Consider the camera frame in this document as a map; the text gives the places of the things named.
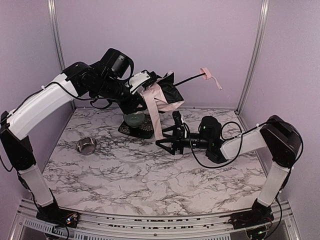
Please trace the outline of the pink and black umbrella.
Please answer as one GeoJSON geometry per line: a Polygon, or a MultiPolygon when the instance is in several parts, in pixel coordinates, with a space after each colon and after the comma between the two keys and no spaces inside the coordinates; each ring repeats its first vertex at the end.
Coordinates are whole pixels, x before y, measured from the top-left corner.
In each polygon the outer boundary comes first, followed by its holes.
{"type": "Polygon", "coordinates": [[[202,67],[198,75],[178,83],[174,83],[175,75],[173,71],[169,71],[164,77],[157,76],[156,81],[140,93],[150,115],[155,140],[164,138],[160,113],[173,112],[185,102],[177,87],[198,77],[203,77],[205,80],[213,79],[218,89],[223,89],[208,68],[202,67]]]}

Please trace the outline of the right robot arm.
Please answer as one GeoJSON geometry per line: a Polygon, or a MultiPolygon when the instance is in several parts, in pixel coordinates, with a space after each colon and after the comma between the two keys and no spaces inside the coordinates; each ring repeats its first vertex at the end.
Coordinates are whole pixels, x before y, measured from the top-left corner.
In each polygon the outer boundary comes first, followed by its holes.
{"type": "Polygon", "coordinates": [[[204,149],[206,157],[218,169],[233,163],[242,154],[268,149],[272,165],[260,194],[250,210],[233,213],[229,222],[234,229],[242,229],[273,221],[271,205],[287,184],[294,164],[303,152],[303,139],[298,130],[272,115],[246,132],[223,138],[224,125],[213,116],[202,118],[197,133],[190,131],[179,111],[173,112],[172,117],[174,125],[163,129],[163,138],[155,142],[172,155],[183,154],[185,148],[204,149]]]}

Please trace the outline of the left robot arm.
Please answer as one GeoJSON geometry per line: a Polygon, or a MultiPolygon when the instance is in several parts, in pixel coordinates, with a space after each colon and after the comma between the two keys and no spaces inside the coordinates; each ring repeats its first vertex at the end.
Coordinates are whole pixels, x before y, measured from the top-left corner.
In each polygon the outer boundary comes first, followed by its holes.
{"type": "Polygon", "coordinates": [[[75,228],[79,213],[61,209],[48,187],[33,154],[29,132],[42,120],[73,100],[107,100],[119,105],[124,114],[142,111],[146,104],[137,92],[151,79],[148,71],[131,72],[134,62],[119,50],[110,48],[101,60],[78,61],[57,75],[41,90],[29,96],[16,109],[1,115],[0,140],[18,179],[38,203],[37,217],[46,222],[75,228]]]}

